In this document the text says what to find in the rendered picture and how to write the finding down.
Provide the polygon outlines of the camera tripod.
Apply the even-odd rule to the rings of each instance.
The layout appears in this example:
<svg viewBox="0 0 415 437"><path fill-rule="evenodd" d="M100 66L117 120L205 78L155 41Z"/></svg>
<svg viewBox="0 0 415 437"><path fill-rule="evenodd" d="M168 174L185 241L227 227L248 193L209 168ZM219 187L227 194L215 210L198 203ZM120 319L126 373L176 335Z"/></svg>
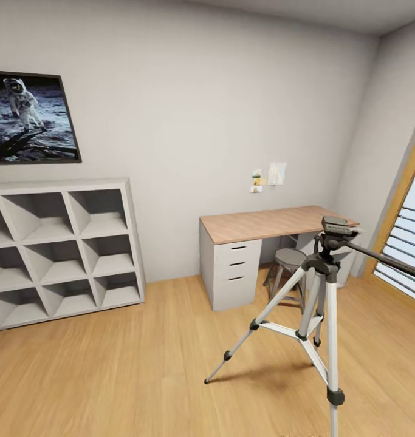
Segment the camera tripod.
<svg viewBox="0 0 415 437"><path fill-rule="evenodd" d="M386 265L403 271L415 277L415 266L403 263L394 258L377 254L367 250L361 246L355 245L346 239L346 237L355 237L358 230L350 230L346 219L323 216L321 221L324 228L324 234L315 234L314 253L308 255L302 262L300 268L288 280L286 285L279 291L272 301L266 306L265 310L258 318L252 320L250 328L239 342L231 349L224 353L224 360L218 365L217 369L204 380L205 384L216 374L222 365L229 361L232 354L245 342L245 340L260 327L272 330L279 334L294 338L306 350L307 355L312 361L312 365L321 375L322 380L327 387L327 398L330 401L330 428L331 437L338 437L337 424L337 407L345 402L345 394L343 390L338 388L338 370L337 370L337 306L336 306L336 283L337 273L341 268L341 262L335 262L331 251L336 251L342 246L347 246L369 255ZM318 251L318 244L323 248L322 252ZM315 274L309 290L306 307L301 320L300 329L298 331L291 328L283 327L275 323L265 320L265 317L275 308L275 306L284 298L284 296L301 280L303 275L311 268L315 268ZM328 339L328 369L326 369L323 361L317 354L317 349L320 347L320 329L324 320L324 305L326 300L327 313L327 339ZM316 328L314 347L308 340L309 335Z"/></svg>

